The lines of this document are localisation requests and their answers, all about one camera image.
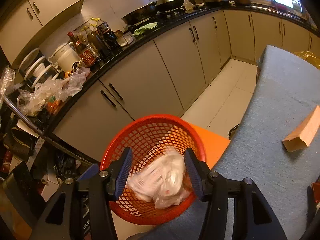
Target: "white tile floor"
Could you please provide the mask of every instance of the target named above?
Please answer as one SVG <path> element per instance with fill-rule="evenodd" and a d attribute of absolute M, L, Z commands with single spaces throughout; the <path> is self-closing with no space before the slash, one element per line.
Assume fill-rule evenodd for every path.
<path fill-rule="evenodd" d="M 257 66 L 229 60 L 219 75 L 182 116 L 182 119 L 228 138 L 240 123 L 256 85 Z M 153 226 L 129 223 L 112 212 L 119 240 L 144 233 Z"/>

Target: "white rice cooker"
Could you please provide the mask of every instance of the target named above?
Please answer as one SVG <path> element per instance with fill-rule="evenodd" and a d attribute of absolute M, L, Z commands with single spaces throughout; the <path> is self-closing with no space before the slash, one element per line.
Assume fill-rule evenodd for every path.
<path fill-rule="evenodd" d="M 64 72 L 71 71 L 72 65 L 80 61 L 78 54 L 70 47 L 73 43 L 64 43 L 60 45 L 52 54 L 52 62 L 57 62 Z"/>

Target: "screw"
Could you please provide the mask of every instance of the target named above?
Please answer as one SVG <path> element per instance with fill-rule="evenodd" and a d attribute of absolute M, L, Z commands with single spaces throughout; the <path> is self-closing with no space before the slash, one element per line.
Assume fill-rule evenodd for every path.
<path fill-rule="evenodd" d="M 216 177 L 219 176 L 219 174 L 216 171 L 210 171 L 209 172 L 209 176 L 212 177 L 212 178 L 216 178 Z"/>
<path fill-rule="evenodd" d="M 251 185 L 253 183 L 252 179 L 250 179 L 250 178 L 244 178 L 243 181 L 248 185 Z"/>
<path fill-rule="evenodd" d="M 73 178 L 67 178 L 64 182 L 65 184 L 70 185 L 73 182 Z"/>
<path fill-rule="evenodd" d="M 108 176 L 108 174 L 109 174 L 109 172 L 107 172 L 107 171 L 100 171 L 99 172 L 100 177 L 106 177 L 106 176 Z"/>

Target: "red plastic basket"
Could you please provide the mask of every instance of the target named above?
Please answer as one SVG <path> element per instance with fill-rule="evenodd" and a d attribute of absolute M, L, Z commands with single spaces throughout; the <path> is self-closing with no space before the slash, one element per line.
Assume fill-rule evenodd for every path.
<path fill-rule="evenodd" d="M 107 168 L 119 159 L 125 147 L 132 149 L 132 166 L 129 175 L 149 165 L 156 157 L 162 155 L 166 146 L 174 146 L 184 154 L 191 147 L 197 158 L 205 161 L 204 145 L 196 131 L 178 117 L 157 114 L 138 119 L 123 128 L 111 141 L 101 161 L 101 169 Z M 111 210 L 122 219 L 139 225 L 158 225 L 168 222 L 182 214 L 194 201 L 195 194 L 178 206 L 156 209 L 154 203 L 147 203 L 135 197 L 128 188 L 117 202 L 110 202 Z"/>

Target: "basket rim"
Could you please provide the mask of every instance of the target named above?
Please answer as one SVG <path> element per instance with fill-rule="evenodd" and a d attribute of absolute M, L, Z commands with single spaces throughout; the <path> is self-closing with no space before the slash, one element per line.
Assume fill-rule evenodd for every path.
<path fill-rule="evenodd" d="M 108 147 L 105 150 L 105 153 L 103 155 L 103 158 L 101 160 L 101 165 L 100 165 L 100 170 L 103 170 L 106 168 L 106 163 L 110 161 L 111 155 L 108 156 L 109 151 L 111 150 L 112 146 L 114 143 L 117 142 L 119 137 L 124 133 L 127 132 L 128 130 L 135 130 L 136 128 L 140 127 L 141 124 L 145 123 L 146 121 L 150 122 L 158 122 L 159 119 L 163 120 L 168 120 L 168 121 L 173 121 L 182 126 L 185 130 L 190 133 L 190 135 L 193 137 L 196 147 L 198 149 L 199 153 L 199 160 L 200 161 L 206 161 L 206 156 L 205 156 L 205 151 L 204 151 L 204 144 L 199 137 L 198 133 L 194 130 L 194 128 L 187 123 L 186 121 L 180 119 L 179 117 L 176 117 L 174 115 L 170 114 L 153 114 L 153 115 L 148 115 L 142 118 L 139 118 L 130 124 L 128 124 L 126 127 L 120 130 L 120 132 L 117 133 L 117 135 L 111 140 L 109 143 Z M 112 211 L 119 216 L 120 218 L 134 224 L 139 224 L 139 225 L 157 225 L 157 224 L 162 224 L 165 222 L 168 222 L 180 214 L 182 214 L 190 205 L 191 203 L 195 200 L 196 196 L 194 192 L 192 192 L 187 199 L 182 201 L 178 206 L 175 206 L 169 213 L 163 214 L 161 216 L 157 216 L 154 218 L 144 218 L 144 217 L 137 217 L 134 215 L 129 214 L 127 211 L 123 211 L 122 208 L 118 206 L 115 202 L 109 202 L 110 207 Z"/>

